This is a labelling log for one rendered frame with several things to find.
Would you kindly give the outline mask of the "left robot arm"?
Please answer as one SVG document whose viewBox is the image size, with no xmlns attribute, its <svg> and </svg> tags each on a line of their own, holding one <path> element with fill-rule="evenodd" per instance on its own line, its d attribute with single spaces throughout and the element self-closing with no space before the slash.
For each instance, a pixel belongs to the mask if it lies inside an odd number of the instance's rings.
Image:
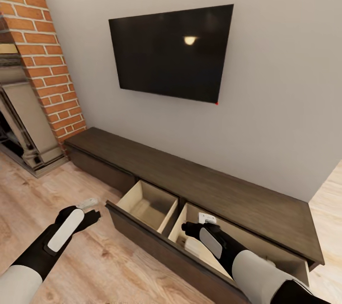
<svg viewBox="0 0 342 304">
<path fill-rule="evenodd" d="M 30 304 L 73 234 L 101 217 L 100 211 L 83 211 L 96 204 L 97 198 L 90 198 L 59 212 L 55 223 L 46 228 L 0 276 L 0 304 Z"/>
</svg>

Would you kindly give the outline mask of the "pillar candle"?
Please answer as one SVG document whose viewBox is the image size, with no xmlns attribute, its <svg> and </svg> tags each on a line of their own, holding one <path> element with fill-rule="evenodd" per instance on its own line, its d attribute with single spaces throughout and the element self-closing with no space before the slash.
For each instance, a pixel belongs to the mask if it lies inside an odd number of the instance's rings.
<svg viewBox="0 0 342 304">
<path fill-rule="evenodd" d="M 199 257 L 202 245 L 203 244 L 199 240 L 188 236 L 184 244 L 184 249 L 192 253 L 194 256 Z"/>
<path fill-rule="evenodd" d="M 267 263 L 269 263 L 270 265 L 275 266 L 274 262 L 270 261 L 269 259 L 267 259 L 266 257 L 261 257 L 264 261 L 266 261 Z"/>
</svg>

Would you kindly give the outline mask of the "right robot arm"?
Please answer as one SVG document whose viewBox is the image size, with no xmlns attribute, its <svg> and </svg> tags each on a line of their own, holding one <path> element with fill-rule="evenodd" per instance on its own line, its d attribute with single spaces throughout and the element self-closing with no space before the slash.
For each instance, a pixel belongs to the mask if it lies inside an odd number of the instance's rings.
<svg viewBox="0 0 342 304">
<path fill-rule="evenodd" d="M 331 304 L 223 232 L 214 216 L 199 212 L 197 219 L 182 230 L 205 244 L 252 304 Z"/>
</svg>

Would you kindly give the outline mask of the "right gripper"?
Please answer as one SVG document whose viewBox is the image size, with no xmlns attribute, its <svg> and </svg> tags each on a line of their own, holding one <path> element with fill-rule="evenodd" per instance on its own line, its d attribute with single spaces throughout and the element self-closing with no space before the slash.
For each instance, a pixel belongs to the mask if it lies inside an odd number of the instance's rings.
<svg viewBox="0 0 342 304">
<path fill-rule="evenodd" d="M 184 230 L 186 233 L 186 235 L 193 237 L 197 240 L 200 240 L 197 236 L 197 229 L 202 226 L 202 224 L 195 224 L 195 223 L 191 223 L 191 222 L 187 222 L 186 224 L 182 224 L 181 228 L 182 230 Z"/>
</svg>

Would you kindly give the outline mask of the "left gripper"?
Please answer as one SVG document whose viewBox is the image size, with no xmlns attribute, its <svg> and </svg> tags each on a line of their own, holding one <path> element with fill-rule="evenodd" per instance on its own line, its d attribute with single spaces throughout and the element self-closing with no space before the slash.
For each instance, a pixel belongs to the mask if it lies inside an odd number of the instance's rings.
<svg viewBox="0 0 342 304">
<path fill-rule="evenodd" d="M 101 217 L 100 211 L 96 212 L 93 209 L 89 212 L 86 212 L 85 213 L 85 222 L 84 222 L 83 226 L 80 229 L 78 229 L 78 231 L 82 231 L 85 228 L 89 227 L 90 225 L 96 223 L 100 217 Z"/>
</svg>

